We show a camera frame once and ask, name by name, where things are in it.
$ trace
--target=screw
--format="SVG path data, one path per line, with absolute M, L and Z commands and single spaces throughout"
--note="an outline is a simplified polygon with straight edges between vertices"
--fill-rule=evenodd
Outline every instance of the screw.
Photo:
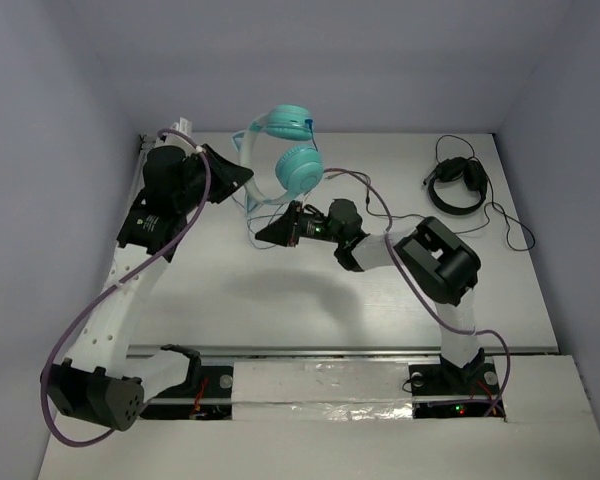
M 484 381 L 487 382 L 487 385 L 497 385 L 498 376 L 494 372 L 486 372 L 484 374 Z
M 424 385 L 424 377 L 420 372 L 414 372 L 413 375 L 411 375 L 411 385 L 415 388 L 420 388 Z
M 220 388 L 231 388 L 233 386 L 233 377 L 231 375 L 223 375 L 220 377 Z

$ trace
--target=headphones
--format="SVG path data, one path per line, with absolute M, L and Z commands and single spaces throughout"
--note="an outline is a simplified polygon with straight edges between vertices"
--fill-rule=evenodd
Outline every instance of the headphones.
M 297 105 L 278 105 L 269 113 L 260 115 L 246 131 L 233 136 L 233 144 L 240 153 L 241 166 L 251 168 L 253 147 L 261 130 L 275 138 L 308 142 L 313 140 L 313 119 L 309 110 Z M 278 198 L 268 198 L 252 178 L 245 184 L 248 213 L 253 212 L 259 204 L 285 205 L 313 190 L 324 173 L 322 155 L 314 146 L 297 145 L 280 157 L 275 173 L 286 192 Z
M 436 181 L 447 183 L 459 180 L 460 177 L 462 177 L 464 184 L 470 192 L 478 192 L 480 194 L 480 200 L 475 205 L 470 207 L 455 207 L 443 201 L 436 193 L 436 189 L 434 188 Z M 429 192 L 429 198 L 431 198 L 431 201 L 438 209 L 450 215 L 461 216 L 475 212 L 485 202 L 487 199 L 489 177 L 477 159 L 455 157 L 439 163 L 422 184 L 428 184 L 427 191 Z

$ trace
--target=gray wall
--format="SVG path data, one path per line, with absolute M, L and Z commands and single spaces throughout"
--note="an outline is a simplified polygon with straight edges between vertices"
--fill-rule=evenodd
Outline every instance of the gray wall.
M 139 131 L 495 132 L 571 0 L 71 0 Z
M 600 427 L 600 0 L 577 0 L 497 143 L 558 341 Z
M 134 130 L 72 14 L 0 0 L 0 480 L 37 477 L 40 370 L 104 280 L 134 172 Z

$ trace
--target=black headphones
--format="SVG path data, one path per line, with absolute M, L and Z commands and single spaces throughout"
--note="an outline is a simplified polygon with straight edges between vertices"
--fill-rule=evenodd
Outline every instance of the black headphones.
M 436 189 L 434 188 L 436 180 L 441 183 L 447 183 L 459 180 L 460 177 L 462 177 L 464 184 L 470 192 L 478 192 L 480 194 L 480 200 L 475 205 L 470 207 L 455 207 L 444 202 L 436 193 Z M 439 163 L 422 184 L 428 184 L 427 191 L 429 192 L 429 198 L 431 198 L 431 201 L 438 209 L 450 215 L 461 216 L 475 212 L 485 202 L 487 199 L 489 177 L 477 159 L 455 157 Z

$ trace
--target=ear cushion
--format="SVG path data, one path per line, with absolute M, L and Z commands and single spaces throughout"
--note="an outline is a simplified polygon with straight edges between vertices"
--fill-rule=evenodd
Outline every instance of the ear cushion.
M 469 191 L 478 192 L 486 188 L 487 173 L 479 162 L 471 161 L 464 170 L 463 179 Z
M 311 112 L 306 108 L 297 105 L 278 105 L 269 112 L 265 132 L 283 140 L 307 142 L 312 137 L 307 120 L 311 120 Z
M 276 177 L 282 188 L 297 194 L 308 193 L 315 188 L 323 173 L 322 156 L 309 145 L 290 148 L 276 164 Z

